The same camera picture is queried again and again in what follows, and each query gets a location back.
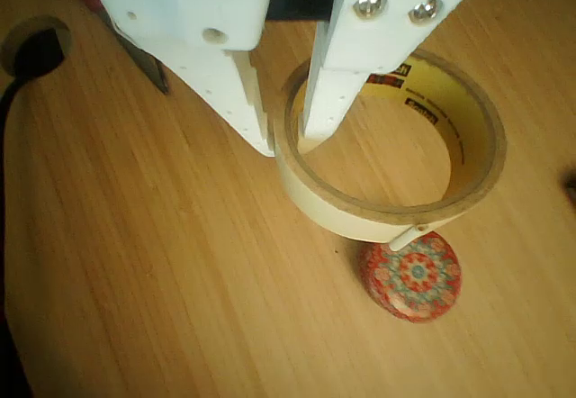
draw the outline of wooden table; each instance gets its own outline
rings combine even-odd
[[[422,45],[486,90],[508,159],[440,230],[458,304],[415,325],[363,290],[362,243],[300,213],[274,160],[178,77],[160,94],[77,0],[0,0],[2,37],[38,14],[72,34],[6,139],[7,316],[37,396],[576,396],[576,213],[559,182],[576,166],[574,6],[465,0]],[[266,26],[253,62],[270,111],[313,28]],[[446,152],[405,117],[358,104],[310,159],[365,198],[439,195]]]

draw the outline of masking tape roll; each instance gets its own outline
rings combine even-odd
[[[506,155],[494,105],[463,72],[417,50],[393,73],[371,75],[360,95],[405,104],[434,125],[451,161],[444,196],[431,204],[402,207],[370,204],[338,191],[302,158],[311,149],[299,129],[307,75],[307,66],[296,70],[286,108],[274,115],[274,152],[288,195],[322,227],[350,239],[393,241],[392,248],[400,249],[467,212],[494,187]]]

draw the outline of round decorative box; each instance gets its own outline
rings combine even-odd
[[[378,304],[412,322],[431,321],[446,313],[462,283],[458,258],[433,231],[398,251],[386,243],[368,245],[360,258],[360,274]]]

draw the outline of screw head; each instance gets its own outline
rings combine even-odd
[[[427,0],[414,6],[408,17],[414,24],[426,24],[432,21],[442,9],[441,0]]]
[[[383,12],[385,6],[386,0],[357,0],[354,11],[363,20],[372,20]]]

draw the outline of white plastic bracket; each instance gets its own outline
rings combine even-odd
[[[301,128],[318,144],[336,131],[370,74],[396,69],[461,0],[439,0],[423,23],[409,12],[428,0],[385,0],[369,18],[356,13],[357,1],[335,0],[330,22],[317,27]]]
[[[101,0],[129,41],[172,69],[263,155],[266,114],[248,50],[269,0]]]

